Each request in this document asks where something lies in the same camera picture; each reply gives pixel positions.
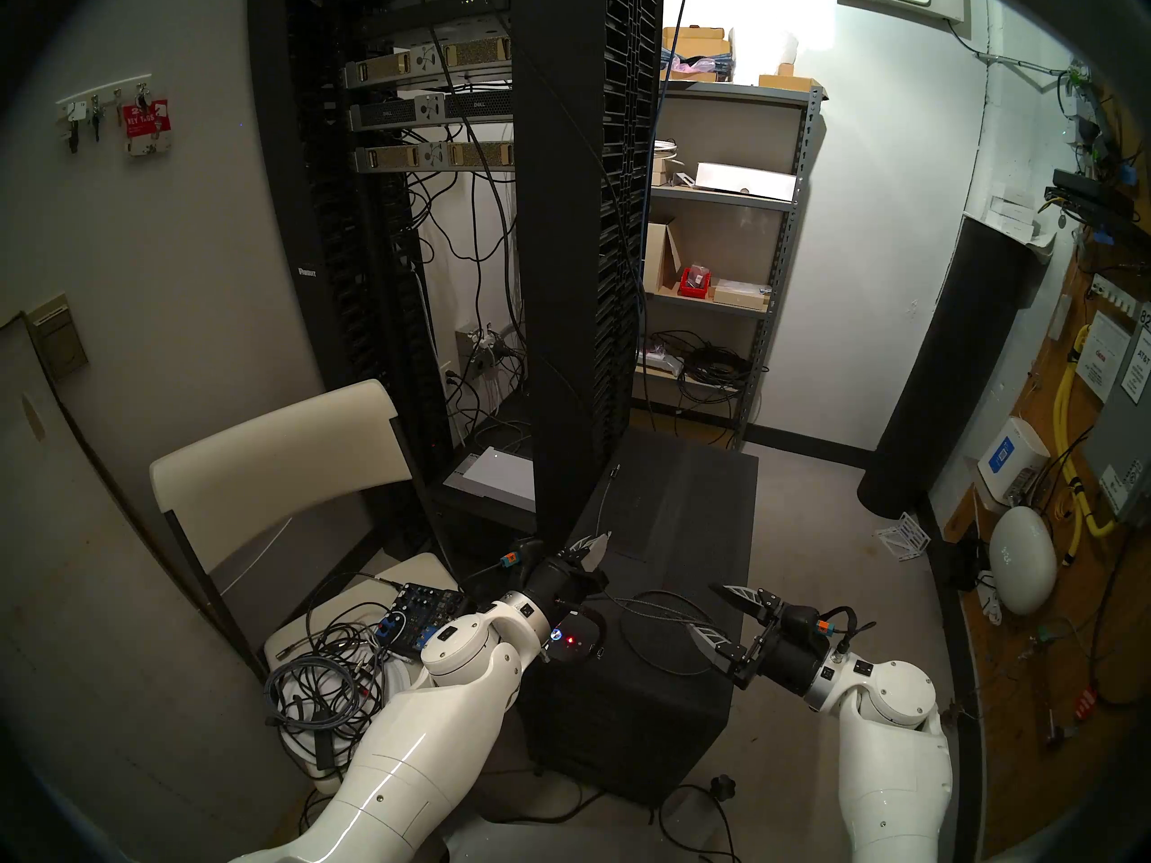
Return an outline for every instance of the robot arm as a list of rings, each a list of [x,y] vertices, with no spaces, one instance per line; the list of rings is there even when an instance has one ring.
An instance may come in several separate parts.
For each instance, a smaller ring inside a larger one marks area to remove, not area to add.
[[[854,863],[927,863],[938,857],[939,826],[951,799],[951,754],[935,687],[915,665],[871,663],[851,651],[855,613],[822,616],[764,590],[712,586],[764,631],[745,648],[702,626],[688,629],[700,651],[740,689],[756,674],[839,717],[839,807]],[[832,649],[826,619],[848,616]]]
[[[531,578],[521,591],[440,628],[424,647],[419,680],[373,719],[340,791],[312,827],[283,847],[238,860],[411,860],[475,782],[524,669],[547,655],[552,625],[607,585],[596,568],[605,537],[524,564],[521,574]],[[593,641],[586,642],[590,654]]]

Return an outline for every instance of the electrical outlet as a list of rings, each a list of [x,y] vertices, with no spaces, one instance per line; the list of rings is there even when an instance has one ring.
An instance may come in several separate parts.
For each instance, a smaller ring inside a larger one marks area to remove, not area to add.
[[[491,353],[495,341],[495,331],[485,330],[481,336],[475,324],[456,330],[456,351],[459,353],[460,376],[464,376],[464,368],[471,361],[471,367],[467,367],[467,375],[464,376],[464,380],[473,380],[495,366],[495,356]]]
[[[1139,301],[1100,274],[1091,277],[1091,292],[1106,299],[1128,318],[1135,318],[1138,312]]]

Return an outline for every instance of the black power cord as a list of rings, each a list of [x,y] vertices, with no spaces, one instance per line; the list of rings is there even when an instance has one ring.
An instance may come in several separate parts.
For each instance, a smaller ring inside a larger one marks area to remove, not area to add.
[[[689,850],[693,854],[699,854],[704,860],[708,858],[704,855],[714,854],[716,856],[729,857],[732,861],[732,863],[742,863],[740,858],[735,855],[735,842],[731,838],[731,823],[727,822],[727,814],[724,811],[723,804],[719,803],[719,799],[717,799],[714,794],[708,792],[708,789],[703,788],[703,786],[698,786],[694,782],[684,782],[679,786],[676,786],[676,788],[673,788],[672,792],[678,792],[681,788],[691,788],[694,789],[695,792],[702,792],[704,795],[708,796],[708,799],[711,800],[711,803],[715,804],[715,809],[719,811],[719,818],[723,819],[724,831],[727,833],[727,850],[707,850],[706,848],[693,848],[691,845],[685,845],[681,841],[676,840],[668,832],[668,827],[663,823],[663,809],[664,807],[666,807],[668,799],[671,797],[671,793],[668,794],[668,797],[663,800],[663,803],[657,809],[657,816],[660,819],[660,831],[663,833],[663,837],[668,839],[668,841],[670,841],[677,848],[681,848],[683,850]]]
[[[1103,619],[1107,613],[1107,602],[1111,599],[1111,594],[1115,589],[1115,579],[1119,578],[1119,571],[1123,567],[1123,559],[1127,556],[1127,548],[1131,545],[1131,539],[1135,537],[1136,532],[1131,529],[1127,533],[1127,537],[1123,539],[1123,545],[1119,548],[1119,553],[1115,557],[1115,565],[1111,568],[1111,574],[1107,576],[1107,585],[1103,589],[1103,598],[1099,601],[1099,609],[1095,617],[1095,629],[1091,632],[1091,654],[1088,656],[1088,685],[1095,692],[1096,698],[1099,700],[1099,704],[1104,708],[1110,708],[1114,710],[1125,710],[1139,708],[1151,696],[1139,696],[1137,698],[1126,700],[1119,702],[1114,698],[1107,698],[1103,694],[1103,689],[1099,687],[1099,675],[1096,674],[1095,666],[1099,663],[1100,656],[1099,650],[1099,635],[1103,633]]]

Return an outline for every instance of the floor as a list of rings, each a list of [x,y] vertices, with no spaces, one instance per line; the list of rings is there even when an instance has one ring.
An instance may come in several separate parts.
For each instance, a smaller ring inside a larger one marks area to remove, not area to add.
[[[946,708],[952,677],[927,557],[899,563],[875,539],[875,530],[890,521],[856,499],[862,471],[759,445],[745,451],[759,459],[760,471],[749,583],[792,603],[820,609],[848,604],[861,621],[876,620],[853,650],[918,665],[935,681],[939,707]],[[745,642],[757,627],[745,619]],[[953,761],[955,756],[952,740]],[[815,716],[800,698],[760,679],[746,692],[737,690],[727,728],[691,781],[707,785],[719,773],[735,780],[735,797],[724,807],[735,851],[748,863],[801,855],[848,861],[838,757],[838,723]],[[958,780],[956,773],[953,799]],[[579,797],[579,787],[566,778],[531,772],[513,709],[471,803],[488,817],[555,816]],[[940,837],[943,863],[952,857],[954,815],[953,802]],[[647,827],[647,810],[605,796],[571,824]],[[714,843],[718,838],[709,847],[721,848]]]

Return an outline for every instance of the white box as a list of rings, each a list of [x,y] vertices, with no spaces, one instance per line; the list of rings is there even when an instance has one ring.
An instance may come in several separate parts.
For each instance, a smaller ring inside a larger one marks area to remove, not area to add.
[[[1003,231],[1007,237],[1021,244],[1028,243],[1031,239],[1031,235],[1035,234],[1035,229],[1031,228],[1029,222],[1016,222],[1014,219],[1000,215],[999,213],[992,213],[990,209],[984,222],[996,229],[996,231]]]
[[[1006,182],[991,183],[991,197],[1019,204],[1023,207],[1035,209],[1035,198],[1016,185],[1008,185]]]
[[[991,198],[991,212],[1014,219],[1016,222],[1026,222],[1027,224],[1031,224],[1035,220],[1035,211],[1031,207],[1013,204],[1009,200],[1004,200],[1001,197]]]
[[[695,186],[732,191],[737,194],[770,197],[773,200],[790,201],[795,197],[795,176],[726,163],[700,163],[695,174]]]
[[[1030,423],[1008,418],[1003,432],[980,458],[980,476],[996,501],[1014,506],[1049,457],[1047,446]]]

